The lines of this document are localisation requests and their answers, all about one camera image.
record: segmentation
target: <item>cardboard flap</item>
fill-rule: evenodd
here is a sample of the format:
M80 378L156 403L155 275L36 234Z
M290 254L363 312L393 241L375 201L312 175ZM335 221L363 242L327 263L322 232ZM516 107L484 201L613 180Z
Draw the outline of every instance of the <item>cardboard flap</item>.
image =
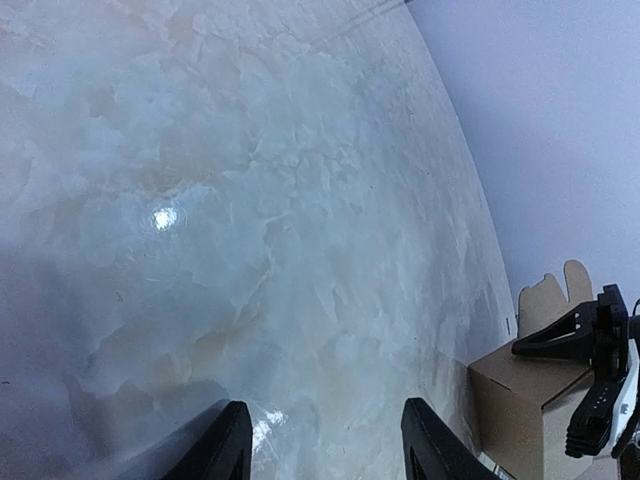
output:
M556 277L547 273L544 280L520 292L518 337L526 337L555 322L582 302L593 300L589 273L582 263L569 260L564 265L564 277L569 299Z
M502 346L469 368L540 409L590 374L586 365L516 357L511 354L512 344Z

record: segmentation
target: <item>black clamp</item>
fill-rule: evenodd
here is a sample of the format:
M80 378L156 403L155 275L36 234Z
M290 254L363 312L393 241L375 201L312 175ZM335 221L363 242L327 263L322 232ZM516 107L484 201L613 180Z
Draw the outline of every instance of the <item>black clamp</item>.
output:
M513 344L514 355L573 360L591 365L594 370L593 386L567 429L568 456L596 456L610 442L612 426L617 427L620 421L616 402L629 388L628 384L624 388L629 375L629 339L639 338L639 329L640 318L629 318L618 286L609 285L597 301L578 305L549 327ZM637 397L637 380L633 395ZM640 409L636 407L624 433L619 439L616 435L614 458L629 444L639 417Z

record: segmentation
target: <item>cardboard box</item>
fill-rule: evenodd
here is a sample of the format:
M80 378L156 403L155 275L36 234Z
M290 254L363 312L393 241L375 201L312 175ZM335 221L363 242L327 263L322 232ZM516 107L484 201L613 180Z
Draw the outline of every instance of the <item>cardboard box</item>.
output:
M565 264L569 298L553 275L520 295L519 336L551 324L593 299L591 280L577 261ZM509 343L469 366L483 451L517 480L573 480L593 459L565 455L573 412L593 383L588 366L519 358Z
M469 367L483 451L517 480L573 480L592 463L564 454L567 427L593 379L566 362L519 359L511 343Z

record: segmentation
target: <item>marble floor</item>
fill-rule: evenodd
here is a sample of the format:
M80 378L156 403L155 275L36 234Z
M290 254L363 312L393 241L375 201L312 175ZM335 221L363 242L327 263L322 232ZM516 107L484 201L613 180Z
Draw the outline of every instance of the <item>marble floor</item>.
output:
M256 479L404 478L410 396L472 445L513 306L402 2L1 0L0 35L3 478L161 444L153 478L226 399Z

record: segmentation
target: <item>white robot part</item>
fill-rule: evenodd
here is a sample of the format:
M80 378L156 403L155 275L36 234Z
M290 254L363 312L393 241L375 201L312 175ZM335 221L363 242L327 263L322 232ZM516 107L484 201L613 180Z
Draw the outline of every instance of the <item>white robot part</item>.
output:
M610 447L614 447L618 443L636 408L639 373L640 356L638 355L638 347L635 340L629 340L629 374L613 409L611 438L609 439Z

